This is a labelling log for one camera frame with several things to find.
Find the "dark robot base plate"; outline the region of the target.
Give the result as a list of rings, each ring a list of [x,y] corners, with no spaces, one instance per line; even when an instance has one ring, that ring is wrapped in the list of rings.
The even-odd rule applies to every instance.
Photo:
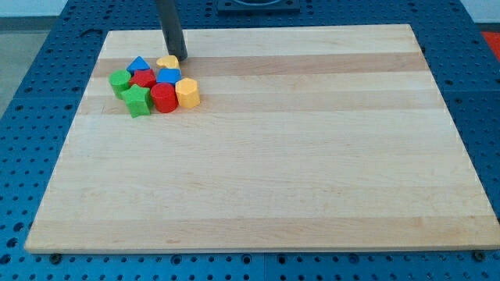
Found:
[[[219,15],[238,12],[299,12],[299,0],[217,0],[216,11]]]

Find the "dark cylindrical robot arm tool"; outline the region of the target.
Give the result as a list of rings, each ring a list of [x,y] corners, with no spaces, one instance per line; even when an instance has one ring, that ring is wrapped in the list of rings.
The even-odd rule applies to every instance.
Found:
[[[180,62],[188,57],[184,33],[174,0],[155,0],[167,51]]]

